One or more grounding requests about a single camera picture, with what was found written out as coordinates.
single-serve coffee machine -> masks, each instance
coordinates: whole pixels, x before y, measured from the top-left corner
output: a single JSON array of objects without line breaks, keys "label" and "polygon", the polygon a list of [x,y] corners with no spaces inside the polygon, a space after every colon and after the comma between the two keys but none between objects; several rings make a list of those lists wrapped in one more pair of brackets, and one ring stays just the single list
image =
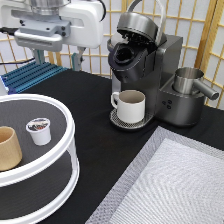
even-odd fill
[{"label": "single-serve coffee machine", "polygon": [[113,72],[113,91],[137,90],[145,99],[145,118],[125,123],[114,109],[111,122],[125,130],[137,130],[153,118],[176,126],[195,125],[201,117],[205,98],[219,94],[201,82],[203,72],[180,68],[183,38],[163,33],[166,14],[161,2],[158,27],[147,16],[134,13],[141,0],[135,0],[120,17],[117,31],[108,41],[109,65]]}]

black tabletop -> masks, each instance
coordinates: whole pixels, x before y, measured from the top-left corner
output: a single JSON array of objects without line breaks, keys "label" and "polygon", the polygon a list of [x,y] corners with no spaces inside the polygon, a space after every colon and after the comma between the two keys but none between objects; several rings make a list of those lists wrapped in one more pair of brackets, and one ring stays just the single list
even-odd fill
[{"label": "black tabletop", "polygon": [[64,103],[76,125],[80,178],[68,201],[43,224],[85,223],[158,126],[224,150],[224,111],[204,107],[201,121],[177,128],[154,120],[138,132],[123,132],[110,123],[111,80],[67,70],[26,93]]}]

coffee mug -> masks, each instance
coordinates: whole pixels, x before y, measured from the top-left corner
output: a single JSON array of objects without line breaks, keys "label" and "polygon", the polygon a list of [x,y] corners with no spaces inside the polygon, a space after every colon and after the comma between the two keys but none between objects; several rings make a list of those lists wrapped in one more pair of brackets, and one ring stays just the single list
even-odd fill
[{"label": "coffee mug", "polygon": [[111,95],[111,104],[117,109],[118,118],[128,124],[137,123],[145,117],[145,95],[136,90],[126,90]]}]

coffee machine lid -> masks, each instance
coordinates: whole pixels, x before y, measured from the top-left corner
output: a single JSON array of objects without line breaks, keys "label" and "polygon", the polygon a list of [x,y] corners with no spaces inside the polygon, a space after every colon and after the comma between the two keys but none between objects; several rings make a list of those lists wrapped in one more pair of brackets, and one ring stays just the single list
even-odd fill
[{"label": "coffee machine lid", "polygon": [[141,1],[133,1],[127,12],[121,15],[117,31],[123,38],[135,39],[135,41],[139,40],[140,42],[151,41],[158,47],[166,41],[165,35],[163,34],[166,22],[165,9],[160,0],[156,0],[161,11],[161,20],[158,27],[149,17],[133,12],[135,6]]}]

two-tier round stand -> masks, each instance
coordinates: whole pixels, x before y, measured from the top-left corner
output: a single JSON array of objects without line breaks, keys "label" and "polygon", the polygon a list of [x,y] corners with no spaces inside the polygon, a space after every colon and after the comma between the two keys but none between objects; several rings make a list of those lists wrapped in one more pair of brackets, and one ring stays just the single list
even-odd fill
[{"label": "two-tier round stand", "polygon": [[[26,131],[35,118],[51,121],[51,142],[36,146]],[[61,102],[41,95],[0,97],[0,126],[12,127],[23,158],[17,167],[0,172],[0,224],[37,223],[59,209],[79,177],[75,124]]]}]

